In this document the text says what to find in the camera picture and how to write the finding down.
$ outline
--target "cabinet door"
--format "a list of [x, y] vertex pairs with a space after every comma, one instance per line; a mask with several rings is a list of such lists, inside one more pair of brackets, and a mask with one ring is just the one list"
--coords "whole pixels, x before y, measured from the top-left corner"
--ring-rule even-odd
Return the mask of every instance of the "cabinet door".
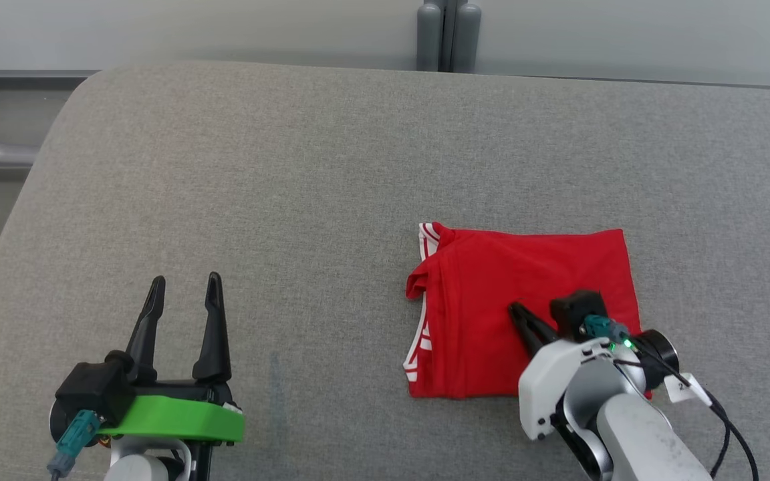
[[477, 73], [770, 85], [770, 0], [471, 0]]
[[0, 0], [0, 70], [169, 58], [415, 67], [421, 0]]

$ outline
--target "red cloth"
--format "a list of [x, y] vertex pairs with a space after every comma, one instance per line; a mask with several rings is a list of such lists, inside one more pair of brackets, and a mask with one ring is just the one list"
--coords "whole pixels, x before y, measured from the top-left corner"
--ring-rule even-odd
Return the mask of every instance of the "red cloth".
[[608, 315], [640, 332], [620, 229], [514, 235], [420, 224], [421, 259], [406, 296], [424, 297], [403, 368], [414, 397], [517, 395], [528, 354], [507, 313], [519, 301], [556, 328], [551, 299], [596, 290]]

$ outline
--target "white tag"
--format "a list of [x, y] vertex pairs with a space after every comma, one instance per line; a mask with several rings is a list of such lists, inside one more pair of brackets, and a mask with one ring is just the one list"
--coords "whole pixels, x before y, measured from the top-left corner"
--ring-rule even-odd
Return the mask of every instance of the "white tag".
[[690, 372], [682, 372], [682, 377], [691, 383], [691, 387], [682, 384], [682, 381], [676, 379], [675, 375], [669, 375], [664, 378], [664, 385], [667, 387], [667, 396], [670, 398], [670, 402], [676, 404], [676, 402], [685, 401], [686, 399], [699, 398], [706, 406], [712, 405], [712, 399], [709, 399], [709, 395], [697, 383], [694, 376]]

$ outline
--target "folded red garment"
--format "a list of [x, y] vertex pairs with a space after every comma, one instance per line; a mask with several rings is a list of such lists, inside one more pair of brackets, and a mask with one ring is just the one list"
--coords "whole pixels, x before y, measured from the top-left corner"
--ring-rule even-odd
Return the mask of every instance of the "folded red garment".
[[528, 354], [507, 313], [519, 301], [556, 328], [551, 299], [602, 293], [608, 315], [640, 332], [638, 300], [620, 229], [586, 235], [514, 235], [420, 224], [421, 264], [406, 296], [422, 297], [403, 368], [414, 397], [517, 395]]

